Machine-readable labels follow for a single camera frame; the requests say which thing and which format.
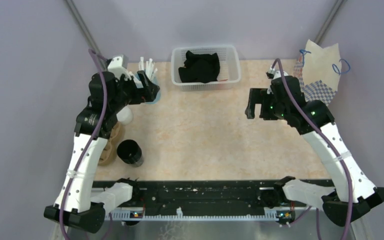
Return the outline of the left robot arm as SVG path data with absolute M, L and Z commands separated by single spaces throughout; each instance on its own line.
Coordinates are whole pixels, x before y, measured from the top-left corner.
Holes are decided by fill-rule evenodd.
M 91 196 L 100 157 L 117 123 L 117 113 L 127 105 L 152 102 L 160 90 L 143 70 L 134 77 L 102 71 L 89 82 L 90 95 L 86 107 L 77 115 L 73 150 L 60 194 L 54 204 L 45 208 L 43 216 L 60 224 L 95 234 L 109 213 L 125 203 L 134 207 L 140 193 L 134 180 L 121 178 L 96 196 Z

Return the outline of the checkered paper takeout bag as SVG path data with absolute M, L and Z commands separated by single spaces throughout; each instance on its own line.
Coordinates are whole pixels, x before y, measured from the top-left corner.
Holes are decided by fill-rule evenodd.
M 328 106 L 338 92 L 340 77 L 350 70 L 337 43 L 321 47 L 309 39 L 305 48 L 299 50 L 293 76 L 298 78 L 307 102 L 319 100 Z

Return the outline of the blue straw holder cup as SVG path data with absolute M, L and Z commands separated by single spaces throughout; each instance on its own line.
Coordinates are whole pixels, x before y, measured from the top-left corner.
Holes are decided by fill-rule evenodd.
M 154 77 L 151 82 L 160 88 L 160 84 L 159 84 L 158 79 L 156 77 Z M 159 89 L 157 91 L 155 99 L 151 102 L 146 102 L 146 104 L 148 104 L 148 105 L 156 104 L 160 99 L 161 99 L 161 90 Z

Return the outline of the white plastic basket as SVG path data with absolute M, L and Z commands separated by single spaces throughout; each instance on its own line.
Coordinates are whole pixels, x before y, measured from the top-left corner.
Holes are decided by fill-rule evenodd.
M 171 53 L 171 81 L 182 91 L 227 90 L 242 78 L 233 45 L 177 47 Z

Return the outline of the white lid stack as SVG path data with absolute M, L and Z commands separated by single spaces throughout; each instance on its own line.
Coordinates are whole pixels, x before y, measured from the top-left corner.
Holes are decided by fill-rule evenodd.
M 132 110 L 125 106 L 116 114 L 117 121 L 123 126 L 130 124 L 133 121 L 134 115 Z

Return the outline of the black cloth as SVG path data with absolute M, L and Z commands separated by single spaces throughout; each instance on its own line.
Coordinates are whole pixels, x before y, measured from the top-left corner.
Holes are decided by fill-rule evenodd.
M 217 53 L 195 54 L 188 50 L 182 67 L 178 68 L 182 83 L 217 82 L 221 65 Z

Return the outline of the black paper cup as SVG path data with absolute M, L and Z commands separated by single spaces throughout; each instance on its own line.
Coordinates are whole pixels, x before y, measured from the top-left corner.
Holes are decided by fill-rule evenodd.
M 138 168 L 144 163 L 142 149 L 132 139 L 123 140 L 116 149 L 117 156 L 131 167 Z

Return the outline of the brown cardboard cup carrier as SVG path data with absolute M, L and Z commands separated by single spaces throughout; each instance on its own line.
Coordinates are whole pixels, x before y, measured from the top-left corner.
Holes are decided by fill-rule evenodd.
M 122 138 L 123 125 L 121 122 L 117 122 L 111 130 L 107 144 L 105 145 L 99 160 L 98 166 L 107 166 L 114 162 L 116 159 L 117 143 Z

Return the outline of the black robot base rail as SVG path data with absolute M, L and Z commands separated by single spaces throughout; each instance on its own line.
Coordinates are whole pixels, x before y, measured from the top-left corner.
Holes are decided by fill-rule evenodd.
M 307 204 L 277 200 L 275 180 L 138 180 L 132 199 L 112 219 L 139 221 L 258 221 L 288 224 Z

